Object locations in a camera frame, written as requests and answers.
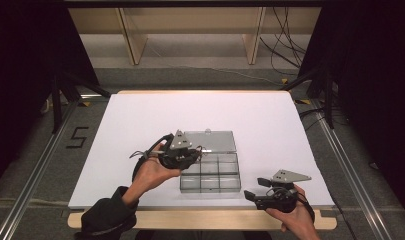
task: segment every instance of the table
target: table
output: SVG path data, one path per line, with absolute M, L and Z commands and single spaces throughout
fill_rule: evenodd
M 265 193 L 257 177 L 269 178 L 279 169 L 309 175 L 300 185 L 315 208 L 334 203 L 317 168 L 295 105 L 284 91 L 128 91 L 112 95 L 80 179 L 71 197 L 71 209 L 88 209 L 98 199 L 110 197 L 118 185 L 128 186 L 137 159 L 128 159 L 136 150 L 146 150 L 161 136 L 177 129 L 233 131 L 239 158 L 242 189 L 238 193 L 186 193 L 179 190 L 179 178 L 149 191 L 139 203 L 136 228 L 178 229 L 277 229 L 280 224 L 246 200 L 243 190 Z M 256 218 L 266 224 L 236 220 L 236 225 L 206 224 L 206 218 Z M 79 214 L 70 219 L 78 227 Z M 192 226 L 183 221 L 160 221 L 152 214 L 169 218 L 195 217 Z M 327 219 L 336 226 L 335 219 Z

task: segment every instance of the right hand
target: right hand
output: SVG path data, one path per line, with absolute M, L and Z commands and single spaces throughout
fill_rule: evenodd
M 295 189 L 305 196 L 305 191 L 295 184 Z M 314 223 L 308 210 L 301 202 L 296 203 L 295 209 L 290 213 L 283 213 L 277 209 L 268 208 L 266 212 L 282 221 L 281 231 L 285 232 L 287 229 L 293 232 L 299 239 L 311 240 L 320 239 L 317 231 L 315 230 Z

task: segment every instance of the white tabletop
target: white tabletop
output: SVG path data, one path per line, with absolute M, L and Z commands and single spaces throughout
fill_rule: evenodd
M 138 157 L 160 137 L 182 131 L 233 131 L 242 189 L 237 193 L 181 193 L 174 178 L 140 199 L 139 208 L 253 209 L 243 190 L 263 193 L 258 177 L 286 169 L 312 177 L 298 183 L 313 206 L 334 205 L 315 163 L 288 92 L 175 91 L 112 95 L 69 202 L 88 209 L 98 199 L 129 186 Z

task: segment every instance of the gray carpet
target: gray carpet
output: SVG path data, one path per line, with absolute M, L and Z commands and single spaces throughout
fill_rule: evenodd
M 219 72 L 213 69 L 96 69 L 101 86 L 116 93 L 124 89 L 262 89 L 274 90 L 281 87 L 281 79 L 292 77 L 274 73 L 272 70 L 233 70 L 241 74 L 266 80 L 248 78 L 236 73 Z M 306 99 L 304 83 L 293 89 L 294 99 Z M 92 93 L 80 89 L 82 93 Z M 62 139 L 50 160 L 13 239 L 72 239 L 75 230 L 67 226 L 69 201 L 81 169 L 90 150 L 97 128 L 106 109 L 107 101 L 92 101 L 88 107 L 77 107 L 68 122 Z M 298 104 L 299 112 L 312 109 L 312 105 Z M 337 110 L 334 113 L 335 131 L 342 142 L 352 164 L 365 184 L 374 203 L 391 231 L 394 239 L 405 239 L 405 212 L 393 195 L 380 172 L 368 166 L 370 161 L 351 126 Z M 53 126 L 51 112 L 36 122 L 27 144 L 0 181 L 0 225 L 20 194 L 34 165 L 50 138 Z M 335 153 L 328 143 L 315 114 L 303 119 L 316 163 L 323 174 L 330 193 L 343 208 L 358 239 L 375 239 L 374 234 L 354 197 L 346 177 L 337 162 Z M 78 132 L 86 137 L 82 148 L 67 148 L 79 144 L 71 139 L 77 127 L 88 127 Z M 337 209 L 338 227 L 332 231 L 320 231 L 322 239 L 353 239 Z M 295 239 L 290 233 L 270 233 L 274 239 Z M 126 233 L 122 239 L 133 239 L 135 231 Z

